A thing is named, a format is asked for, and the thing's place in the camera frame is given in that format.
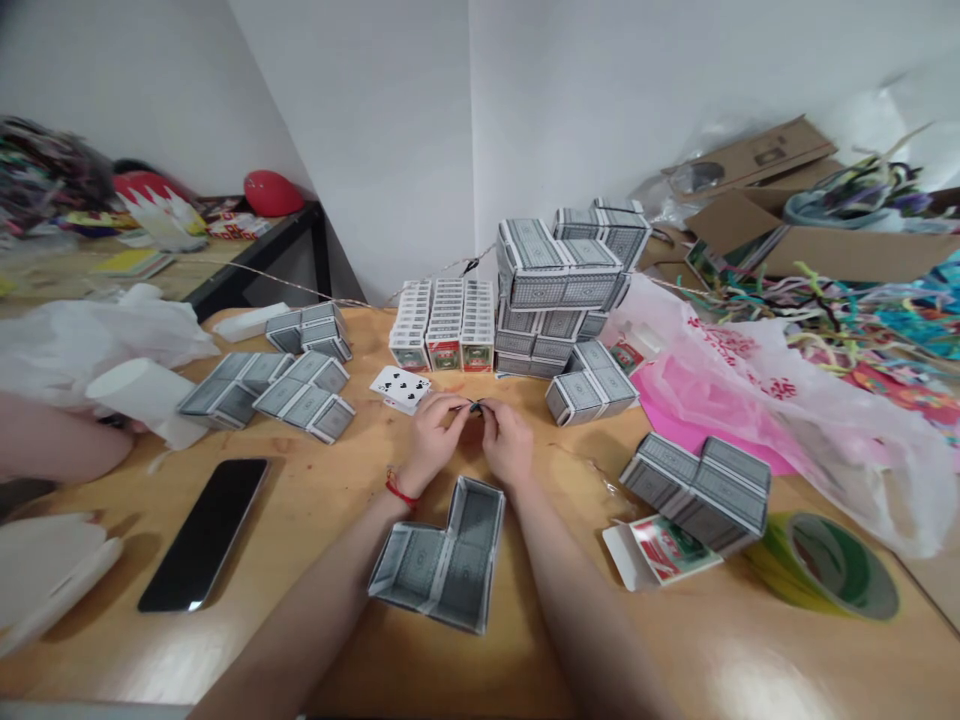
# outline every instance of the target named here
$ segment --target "toilet paper roll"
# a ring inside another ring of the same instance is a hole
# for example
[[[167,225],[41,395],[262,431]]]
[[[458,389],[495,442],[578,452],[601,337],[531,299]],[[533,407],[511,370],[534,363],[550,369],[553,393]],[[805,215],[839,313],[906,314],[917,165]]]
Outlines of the toilet paper roll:
[[[124,293],[117,304],[136,305],[145,300],[160,300],[161,298],[163,298],[163,290],[160,288],[149,283],[137,283]]]
[[[183,450],[202,438],[207,428],[177,414],[177,405],[195,385],[148,360],[128,360],[108,370],[87,386],[89,399],[139,420],[167,441],[171,450]]]

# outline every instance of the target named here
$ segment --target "tape roll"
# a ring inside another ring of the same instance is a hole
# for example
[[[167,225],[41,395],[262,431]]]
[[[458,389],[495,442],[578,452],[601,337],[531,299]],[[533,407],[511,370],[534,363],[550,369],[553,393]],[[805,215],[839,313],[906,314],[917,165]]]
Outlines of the tape roll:
[[[807,610],[887,621],[900,609],[897,587],[873,551],[813,513],[772,513],[763,539],[744,553],[767,586]]]

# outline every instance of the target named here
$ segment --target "hand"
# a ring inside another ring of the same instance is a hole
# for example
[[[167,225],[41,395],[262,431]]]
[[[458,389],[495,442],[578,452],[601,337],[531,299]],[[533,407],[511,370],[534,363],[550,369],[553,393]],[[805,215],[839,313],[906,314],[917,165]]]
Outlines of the hand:
[[[470,417],[472,401],[453,393],[433,393],[420,403],[413,416],[410,457],[397,473],[400,492],[418,498],[457,448],[460,433]],[[444,427],[443,420],[456,408],[459,412]]]
[[[486,398],[483,410],[483,452],[490,470],[508,490],[532,480],[533,431],[520,413],[505,402]]]

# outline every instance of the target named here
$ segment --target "stacked card boxes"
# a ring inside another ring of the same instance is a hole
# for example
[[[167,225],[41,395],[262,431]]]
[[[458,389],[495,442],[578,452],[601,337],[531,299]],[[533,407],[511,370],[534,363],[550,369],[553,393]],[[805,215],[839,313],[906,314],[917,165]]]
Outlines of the stacked card boxes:
[[[620,482],[724,557],[766,530],[770,466],[719,438],[707,438],[698,458],[649,433]]]
[[[343,434],[356,415],[346,400],[318,387],[315,380],[303,383],[293,377],[277,380],[257,398],[253,408],[304,430],[328,445]]]
[[[299,355],[313,350],[336,357],[340,362],[353,359],[347,338],[347,324],[332,302],[291,310],[267,321],[267,340],[278,350]]]
[[[558,239],[599,240],[617,256],[624,272],[631,272],[653,232],[641,214],[639,203],[634,205],[634,202],[597,198],[594,206],[587,210],[560,208],[554,221],[554,235]]]
[[[407,281],[400,293],[397,319],[390,331],[390,352],[397,365],[410,372],[429,372],[427,325],[430,320],[431,283]]]
[[[367,594],[483,635],[505,505],[502,490],[461,475],[446,528],[409,522],[393,526]]]
[[[497,298],[488,280],[467,280],[463,324],[460,327],[460,366],[464,372],[493,370]]]
[[[497,260],[497,370],[521,375],[563,372],[574,343],[599,334],[629,277],[596,237],[554,237],[542,220],[501,222]]]
[[[207,427],[241,430],[254,401],[293,363],[288,353],[230,353],[177,406],[177,412]]]
[[[460,369],[460,328],[463,325],[464,282],[460,278],[435,281],[430,322],[427,325],[427,352],[437,370]]]
[[[546,395],[560,427],[619,415],[637,401],[637,389],[596,340],[576,343],[565,370],[550,381]]]

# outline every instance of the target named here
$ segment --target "pink plastic bag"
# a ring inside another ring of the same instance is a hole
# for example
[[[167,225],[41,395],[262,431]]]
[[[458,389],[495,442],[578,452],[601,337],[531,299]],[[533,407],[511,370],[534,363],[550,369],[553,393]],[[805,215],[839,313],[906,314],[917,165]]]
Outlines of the pink plastic bag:
[[[924,558],[942,549],[957,480],[949,447],[919,413],[804,360],[787,347],[785,321],[704,323],[643,275],[634,275],[601,341],[612,345],[628,321],[647,323],[665,341],[640,371],[664,410],[775,448],[892,550]]]

